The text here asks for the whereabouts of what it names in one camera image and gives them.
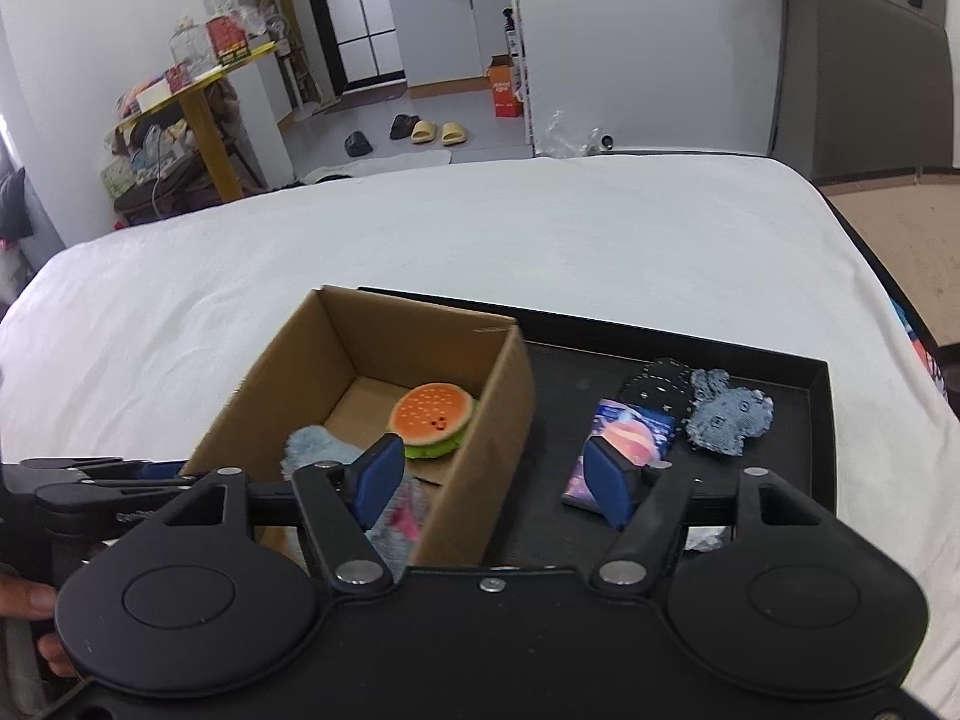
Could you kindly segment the person's left hand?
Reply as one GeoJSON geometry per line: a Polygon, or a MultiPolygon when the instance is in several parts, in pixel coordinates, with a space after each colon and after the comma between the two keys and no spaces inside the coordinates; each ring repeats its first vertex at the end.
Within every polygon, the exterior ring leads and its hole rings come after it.
{"type": "MultiPolygon", "coordinates": [[[[57,605],[57,590],[47,583],[31,582],[2,567],[2,617],[31,622],[50,621],[57,605]]],[[[76,668],[68,658],[57,632],[46,632],[36,639],[36,650],[49,670],[59,678],[76,678],[76,668]]]]}

